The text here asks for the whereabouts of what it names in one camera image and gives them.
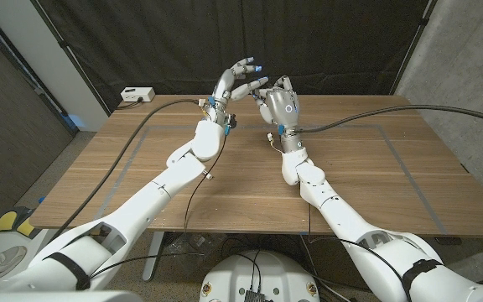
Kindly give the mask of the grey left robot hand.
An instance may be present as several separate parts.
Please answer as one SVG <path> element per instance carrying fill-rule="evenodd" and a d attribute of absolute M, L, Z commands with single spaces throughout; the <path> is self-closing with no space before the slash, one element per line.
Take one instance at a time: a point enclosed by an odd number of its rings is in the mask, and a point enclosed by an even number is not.
<path fill-rule="evenodd" d="M 261 88 L 268 83 L 269 79 L 264 76 L 234 88 L 236 80 L 245 79 L 251 73 L 262 71 L 260 65 L 253 64 L 254 58 L 248 57 L 237 61 L 232 67 L 227 68 L 221 74 L 216 86 L 204 101 L 199 102 L 205 116 L 205 121 L 213 122 L 223 129 L 225 134 L 235 127 L 233 114 L 228 114 L 226 108 L 230 102 L 240 101 L 250 94 L 251 91 Z"/>

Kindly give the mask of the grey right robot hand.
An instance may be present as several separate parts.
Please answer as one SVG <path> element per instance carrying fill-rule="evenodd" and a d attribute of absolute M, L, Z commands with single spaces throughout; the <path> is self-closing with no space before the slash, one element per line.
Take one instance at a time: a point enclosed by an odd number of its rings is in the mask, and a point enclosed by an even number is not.
<path fill-rule="evenodd" d="M 296 129 L 299 125 L 300 105 L 297 93 L 287 75 L 280 77 L 272 88 L 252 91 L 263 120 L 276 124 L 284 153 L 303 148 Z"/>

